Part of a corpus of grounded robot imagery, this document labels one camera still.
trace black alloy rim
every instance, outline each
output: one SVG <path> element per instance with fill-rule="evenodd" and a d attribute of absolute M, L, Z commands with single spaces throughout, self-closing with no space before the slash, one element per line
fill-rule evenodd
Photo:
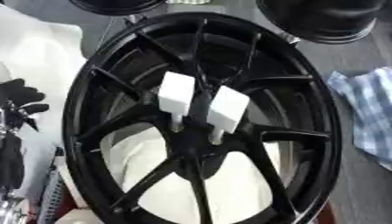
<path fill-rule="evenodd" d="M 122 1 L 114 4 L 106 0 L 70 0 L 71 3 L 80 7 L 84 11 L 91 11 L 96 14 L 106 16 L 128 16 L 141 12 L 150 11 L 160 4 L 164 4 L 165 0 L 131 0 Z"/>
<path fill-rule="evenodd" d="M 190 42 L 171 42 L 177 37 Z M 203 46 L 220 46 L 220 57 L 203 54 Z M 185 50 L 181 52 L 175 46 Z M 226 60 L 225 49 L 235 49 L 226 76 L 211 74 L 210 62 Z M 154 54 L 160 59 L 158 75 L 145 71 L 131 73 L 134 60 L 131 53 Z M 262 69 L 260 59 L 280 69 Z M 121 73 L 121 64 L 130 71 Z M 197 80 L 195 98 L 200 105 L 208 104 L 220 85 L 227 85 L 250 96 L 257 105 L 262 92 L 279 92 L 295 102 L 289 116 L 302 119 L 271 126 L 251 122 L 246 116 L 233 135 L 226 135 L 223 144 L 206 142 L 211 127 L 200 114 L 185 119 L 185 129 L 170 130 L 170 117 L 158 110 L 153 88 L 171 70 L 193 75 Z M 97 115 L 113 97 L 126 95 L 135 103 L 122 113 L 106 119 Z M 118 186 L 104 165 L 99 142 L 109 133 L 134 123 L 150 123 L 164 137 L 168 158 L 128 192 Z M 290 44 L 272 32 L 248 21 L 214 13 L 178 13 L 154 17 L 125 29 L 103 46 L 80 70 L 69 92 L 64 112 L 64 142 L 66 157 L 73 180 L 87 203 L 106 223 L 172 223 L 141 208 L 137 201 L 151 186 L 176 169 L 185 169 L 192 184 L 198 206 L 200 223 L 213 223 L 204 185 L 203 162 L 209 158 L 240 151 L 247 155 L 266 178 L 272 194 L 271 206 L 259 214 L 238 223 L 308 223 L 322 209 L 338 177 L 340 168 L 340 124 L 332 97 L 317 71 Z M 303 170 L 298 168 L 294 179 L 286 185 L 273 167 L 262 142 L 292 141 L 301 145 Z"/>
<path fill-rule="evenodd" d="M 330 25 L 330 24 L 337 24 L 339 21 L 337 19 L 342 20 L 343 22 L 344 19 L 346 21 L 352 20 L 349 17 L 336 17 L 334 20 L 328 21 L 325 19 L 321 19 L 319 17 L 308 17 L 308 14 L 310 13 L 309 11 L 306 10 L 300 10 L 306 9 L 307 4 L 310 5 L 315 5 L 315 7 L 323 7 L 322 3 L 317 4 L 316 1 L 307 1 L 304 3 L 298 3 L 298 4 L 293 4 L 291 6 L 288 6 L 288 9 L 291 9 L 290 13 L 286 11 L 285 14 L 278 15 L 276 12 L 276 9 L 272 9 L 270 7 L 270 3 L 266 0 L 256 0 L 257 7 L 260 9 L 262 14 L 266 16 L 266 18 L 274 25 L 279 27 L 280 29 L 284 30 L 285 32 L 288 32 L 296 37 L 299 37 L 301 39 L 306 39 L 310 40 L 315 43 L 320 43 L 320 44 L 328 44 L 328 45 L 341 45 L 341 44 L 347 44 L 354 42 L 356 40 L 362 39 L 366 37 L 372 30 L 373 27 L 375 26 L 376 18 L 375 14 L 368 20 L 368 23 L 364 24 L 361 27 L 358 27 L 357 25 L 353 25 L 353 27 L 347 27 L 345 30 L 334 30 L 332 28 L 327 28 L 325 27 L 325 24 Z M 382 3 L 379 3 L 378 5 L 375 5 L 374 8 L 369 9 L 369 11 L 376 11 L 376 9 L 379 9 L 381 7 Z M 313 9 L 311 11 L 312 13 L 316 13 L 319 9 Z M 364 13 L 365 10 L 358 10 L 359 13 Z M 307 20 L 307 21 L 312 21 L 315 24 L 315 27 L 309 27 L 303 24 L 301 22 L 301 19 Z"/>

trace metal rod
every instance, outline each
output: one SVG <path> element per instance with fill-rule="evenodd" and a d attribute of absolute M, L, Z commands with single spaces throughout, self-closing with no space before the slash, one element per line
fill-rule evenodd
<path fill-rule="evenodd" d="M 171 114 L 171 130 L 179 132 L 182 130 L 182 115 Z"/>
<path fill-rule="evenodd" d="M 223 134 L 225 134 L 225 130 L 214 127 L 213 133 L 211 133 L 211 136 L 210 136 L 211 144 L 221 144 Z"/>

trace black wheel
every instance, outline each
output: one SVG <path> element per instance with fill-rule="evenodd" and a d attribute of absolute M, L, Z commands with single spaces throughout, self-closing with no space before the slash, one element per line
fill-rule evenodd
<path fill-rule="evenodd" d="M 159 111 L 155 94 L 169 70 L 197 80 L 191 113 L 179 133 L 170 130 L 170 116 Z M 206 109 L 221 85 L 248 95 L 251 104 L 237 131 L 214 146 L 207 140 L 212 127 L 205 122 Z M 167 158 L 124 191 L 106 166 L 102 141 L 138 123 L 159 131 Z M 154 17 L 112 38 L 73 83 L 64 112 L 64 141 L 77 187 L 106 223 L 175 223 L 140 203 L 173 173 L 193 191 L 194 223 L 219 223 L 206 183 L 230 153 L 253 163 L 271 197 L 262 210 L 231 222 L 308 223 L 326 203 L 340 168 L 339 119 L 317 71 L 272 32 L 213 13 Z M 278 144 L 279 167 L 266 143 Z M 222 191 L 233 183 L 223 184 Z M 167 209 L 181 197 L 176 195 L 164 202 Z"/>
<path fill-rule="evenodd" d="M 366 37 L 385 0 L 256 0 L 262 13 L 286 32 L 323 44 Z"/>
<path fill-rule="evenodd" d="M 85 11 L 107 16 L 128 16 L 149 11 L 165 0 L 70 0 Z"/>

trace rim lip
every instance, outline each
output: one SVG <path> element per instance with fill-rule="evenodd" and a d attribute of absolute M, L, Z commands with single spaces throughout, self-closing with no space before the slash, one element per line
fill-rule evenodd
<path fill-rule="evenodd" d="M 293 223 L 302 224 L 308 223 L 313 220 L 317 214 L 322 210 L 324 204 L 327 202 L 329 194 L 333 187 L 336 184 L 337 178 L 339 176 L 340 170 L 340 161 L 341 161 L 341 131 L 340 131 L 340 120 L 338 117 L 338 110 L 336 109 L 334 100 L 331 96 L 331 93 L 326 86 L 326 84 L 321 79 L 319 73 L 316 69 L 310 64 L 310 62 L 303 56 L 303 54 L 292 47 L 289 43 L 285 42 L 281 38 L 279 38 L 272 31 L 269 31 L 257 24 L 253 24 L 247 20 L 231 17 L 228 15 L 222 15 L 218 13 L 210 13 L 210 12 L 181 12 L 181 13 L 172 13 L 169 15 L 163 15 L 158 17 L 153 17 L 143 22 L 136 24 L 134 27 L 125 29 L 118 34 L 116 34 L 110 41 L 105 43 L 103 47 L 101 47 L 92 57 L 87 61 L 87 63 L 80 70 L 79 74 L 75 78 L 73 85 L 70 88 L 68 93 L 68 97 L 66 99 L 66 105 L 64 108 L 64 117 L 63 117 L 63 139 L 64 145 L 66 149 L 66 161 L 68 163 L 68 169 L 72 175 L 72 178 L 80 191 L 80 194 L 83 196 L 83 199 L 92 207 L 93 211 L 97 213 L 99 217 L 102 217 L 103 220 L 112 220 L 115 223 L 125 224 L 123 219 L 120 219 L 119 216 L 116 216 L 110 212 L 110 209 L 103 202 L 103 199 L 97 199 L 91 196 L 92 190 L 95 191 L 96 188 L 92 184 L 92 178 L 87 177 L 86 175 L 81 175 L 82 167 L 85 166 L 84 159 L 81 159 L 79 156 L 81 153 L 78 151 L 78 143 L 76 141 L 76 133 L 75 131 L 79 129 L 79 124 L 75 122 L 74 112 L 81 108 L 82 101 L 78 95 L 85 94 L 87 92 L 86 86 L 86 74 L 88 74 L 91 70 L 92 65 L 100 65 L 102 62 L 106 61 L 109 56 L 111 56 L 114 52 L 119 49 L 119 46 L 123 46 L 125 43 L 128 43 L 127 37 L 134 33 L 136 30 L 141 27 L 146 27 L 148 25 L 154 25 L 155 23 L 159 23 L 159 21 L 166 18 L 175 18 L 175 17 L 205 17 L 205 18 L 217 18 L 217 19 L 234 19 L 243 24 L 248 24 L 254 26 L 256 29 L 261 31 L 262 33 L 267 34 L 269 38 L 273 38 L 279 42 L 282 42 L 282 46 L 287 51 L 287 55 L 290 55 L 297 63 L 299 63 L 302 67 L 306 69 L 313 76 L 313 81 L 318 87 L 320 91 L 320 97 L 325 101 L 325 110 L 328 112 L 325 118 L 329 119 L 331 124 L 331 130 L 335 130 L 331 133 L 331 148 L 334 149 L 331 152 L 331 157 L 329 158 L 329 165 L 327 166 L 327 174 L 325 175 L 325 179 L 328 181 L 325 182 L 325 186 L 321 188 L 318 192 L 318 196 L 312 200 L 312 203 L 309 205 L 308 209 L 303 211 L 302 216 L 298 216 Z"/>
<path fill-rule="evenodd" d="M 95 14 L 105 16 L 129 16 L 138 14 L 145 11 L 150 11 L 161 4 L 165 3 L 165 0 L 150 0 L 147 3 L 140 4 L 135 7 L 124 7 L 124 8 L 102 8 L 94 6 L 90 3 L 82 3 L 80 0 L 70 0 L 70 2 L 84 11 L 91 11 Z"/>
<path fill-rule="evenodd" d="M 264 3 L 264 0 L 256 0 L 257 7 L 265 15 L 265 17 L 275 26 L 283 31 L 290 33 L 301 39 L 306 39 L 311 42 L 327 45 L 342 45 L 352 43 L 359 39 L 365 38 L 375 27 L 377 18 L 374 18 L 368 25 L 358 31 L 350 31 L 350 34 L 340 34 L 339 32 L 330 32 L 331 35 L 325 35 L 316 31 L 309 31 L 303 29 L 290 29 L 278 22 L 277 17 L 271 12 L 269 7 Z"/>

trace white foam block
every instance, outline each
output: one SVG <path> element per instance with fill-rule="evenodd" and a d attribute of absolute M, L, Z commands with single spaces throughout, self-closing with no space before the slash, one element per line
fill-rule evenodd
<path fill-rule="evenodd" d="M 159 89 L 159 107 L 177 116 L 187 116 L 191 107 L 195 79 L 191 76 L 166 72 Z"/>
<path fill-rule="evenodd" d="M 220 87 L 208 111 L 207 122 L 233 134 L 249 104 L 249 97 L 229 87 Z"/>

